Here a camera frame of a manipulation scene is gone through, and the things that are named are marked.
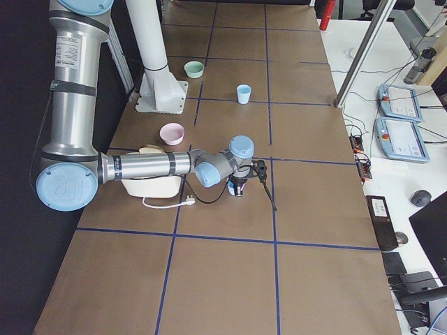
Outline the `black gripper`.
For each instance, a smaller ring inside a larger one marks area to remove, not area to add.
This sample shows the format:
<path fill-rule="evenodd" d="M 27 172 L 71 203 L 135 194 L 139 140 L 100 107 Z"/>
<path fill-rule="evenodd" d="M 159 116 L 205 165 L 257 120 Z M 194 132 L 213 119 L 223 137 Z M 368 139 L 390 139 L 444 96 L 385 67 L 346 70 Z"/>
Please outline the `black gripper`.
<path fill-rule="evenodd" d="M 238 197 L 242 197 L 243 196 L 244 185 L 246 184 L 247 181 L 248 181 L 248 177 L 247 176 L 236 177 L 235 175 L 233 175 L 230 178 L 230 183 L 234 187 L 235 197 L 238 198 Z"/>

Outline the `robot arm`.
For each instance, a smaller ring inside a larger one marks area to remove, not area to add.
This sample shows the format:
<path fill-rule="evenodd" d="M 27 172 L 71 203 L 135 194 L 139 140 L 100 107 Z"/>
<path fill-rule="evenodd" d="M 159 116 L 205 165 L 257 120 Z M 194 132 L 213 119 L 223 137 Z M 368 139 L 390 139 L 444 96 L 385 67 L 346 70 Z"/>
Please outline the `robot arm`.
<path fill-rule="evenodd" d="M 194 173 L 210 187 L 223 179 L 240 195 L 252 176 L 254 143 L 234 137 L 227 149 L 108 156 L 92 144 L 101 44 L 110 31 L 111 1 L 51 1 L 49 18 L 57 32 L 54 79 L 50 86 L 52 131 L 42 150 L 36 180 L 41 202 L 57 211 L 89 204 L 98 186 L 123 179 L 153 179 Z"/>

